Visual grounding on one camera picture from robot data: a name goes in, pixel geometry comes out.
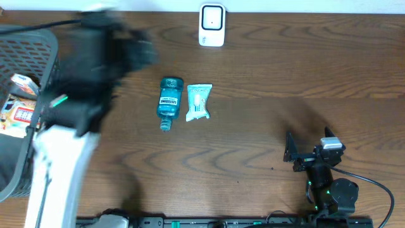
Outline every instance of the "white packet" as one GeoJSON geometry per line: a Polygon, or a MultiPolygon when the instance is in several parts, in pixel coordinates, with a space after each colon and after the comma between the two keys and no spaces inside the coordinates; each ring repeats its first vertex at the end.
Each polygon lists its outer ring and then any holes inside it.
{"type": "Polygon", "coordinates": [[[198,84],[187,86],[187,92],[189,95],[189,112],[185,116],[185,121],[191,121],[193,119],[199,119],[201,117],[209,118],[207,111],[207,99],[212,84],[198,84]]]}

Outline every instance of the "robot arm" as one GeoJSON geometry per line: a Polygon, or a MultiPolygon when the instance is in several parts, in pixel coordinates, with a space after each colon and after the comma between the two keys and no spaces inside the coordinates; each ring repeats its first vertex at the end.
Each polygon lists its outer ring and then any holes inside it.
{"type": "Polygon", "coordinates": [[[97,147],[101,122],[111,109],[113,89],[127,72],[156,59],[141,31],[127,30],[105,11],[82,13],[72,37],[75,52],[65,62],[62,77],[54,79],[37,101],[43,128],[33,141],[26,228],[75,227],[82,179],[97,147]],[[128,38],[121,38],[122,33],[128,38]]]}

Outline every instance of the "white wall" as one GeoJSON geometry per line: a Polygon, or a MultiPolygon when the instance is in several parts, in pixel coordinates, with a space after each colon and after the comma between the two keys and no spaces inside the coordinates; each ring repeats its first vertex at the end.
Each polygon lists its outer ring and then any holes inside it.
{"type": "Polygon", "coordinates": [[[228,12],[405,13],[405,0],[0,0],[6,10],[86,10],[96,3],[125,11],[199,11],[222,3],[228,12]]]}

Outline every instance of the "food package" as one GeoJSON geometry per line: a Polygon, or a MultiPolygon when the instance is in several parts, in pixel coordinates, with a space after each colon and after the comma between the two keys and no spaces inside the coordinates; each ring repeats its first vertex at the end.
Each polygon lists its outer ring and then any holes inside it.
{"type": "Polygon", "coordinates": [[[34,109],[35,101],[9,94],[0,113],[0,133],[25,137],[25,128],[30,125],[34,109]]]}
{"type": "Polygon", "coordinates": [[[38,95],[39,93],[39,87],[35,82],[33,82],[29,77],[24,76],[24,75],[19,75],[15,73],[12,77],[11,80],[18,85],[22,91],[31,94],[33,96],[38,95]]]}

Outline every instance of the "mesh basket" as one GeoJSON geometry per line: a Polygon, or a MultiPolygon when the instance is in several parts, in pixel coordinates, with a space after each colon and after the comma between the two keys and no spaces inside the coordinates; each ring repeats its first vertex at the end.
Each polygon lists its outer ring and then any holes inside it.
{"type": "MultiPolygon", "coordinates": [[[[0,25],[0,30],[21,28],[0,25]]],[[[40,84],[40,90],[59,76],[58,42],[52,32],[36,30],[0,36],[0,105],[8,94],[36,99],[24,93],[11,81],[14,73],[30,76],[40,84]]],[[[27,136],[23,139],[0,134],[0,201],[7,197],[26,196],[32,178],[31,141],[39,121],[40,105],[37,101],[27,136]]]]}

